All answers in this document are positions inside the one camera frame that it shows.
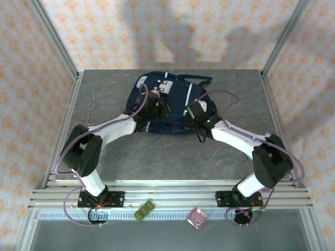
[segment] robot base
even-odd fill
[[[104,208],[122,208],[124,206],[125,192],[108,191]],[[87,191],[82,190],[78,199],[78,208],[94,208],[99,206],[97,198],[93,197]]]

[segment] patterned wall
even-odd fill
[[[11,250],[46,172],[72,77],[27,0],[0,1],[0,31],[0,250]]]
[[[302,160],[329,250],[335,246],[335,9],[312,1],[270,73],[286,142]]]
[[[42,0],[76,67],[261,69],[298,0]]]

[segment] aluminum frame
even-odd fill
[[[77,79],[78,70],[75,67],[65,45],[63,44],[61,38],[59,37],[55,27],[53,26],[47,11],[43,7],[43,4],[40,0],[27,0],[31,9],[35,12],[37,18],[40,20],[44,30],[46,31],[47,36],[53,43],[56,51],[58,52],[61,59],[64,61],[66,68],[72,75],[73,79]]]
[[[295,7],[291,17],[289,18],[284,30],[282,31],[281,35],[279,36],[278,42],[273,48],[267,62],[265,63],[265,66],[263,70],[261,71],[262,76],[267,76],[270,72],[274,62],[279,57],[282,49],[284,48],[285,44],[291,37],[291,34],[293,33],[295,27],[298,25],[300,18],[304,14],[310,0],[300,0]]]

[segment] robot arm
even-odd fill
[[[194,101],[186,109],[185,127],[196,130],[198,136],[227,143],[244,152],[253,160],[254,173],[242,179],[233,188],[233,199],[237,204],[263,188],[273,188],[293,168],[291,158],[262,141],[284,148],[282,140],[272,134],[257,135],[240,129],[217,115],[210,117],[203,101]]]
[[[97,205],[107,200],[108,188],[99,177],[96,167],[101,149],[110,142],[127,134],[132,134],[144,128],[149,121],[156,121],[167,116],[170,112],[168,105],[159,102],[159,92],[149,92],[144,107],[135,116],[131,116],[144,102],[142,97],[135,110],[128,110],[118,118],[93,127],[76,126],[70,134],[64,149],[79,135],[92,131],[78,140],[66,153],[63,161],[80,177],[88,195]]]

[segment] green gummy candy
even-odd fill
[[[140,210],[139,210],[144,216],[147,216],[150,211],[147,209],[147,207],[145,206],[141,206]]]
[[[148,200],[144,205],[149,211],[152,211],[155,208],[155,205],[150,200]]]
[[[141,222],[141,221],[143,221],[143,219],[144,219],[144,215],[143,215],[140,211],[136,211],[136,212],[134,213],[134,217],[136,218],[136,220],[137,220],[138,222]]]

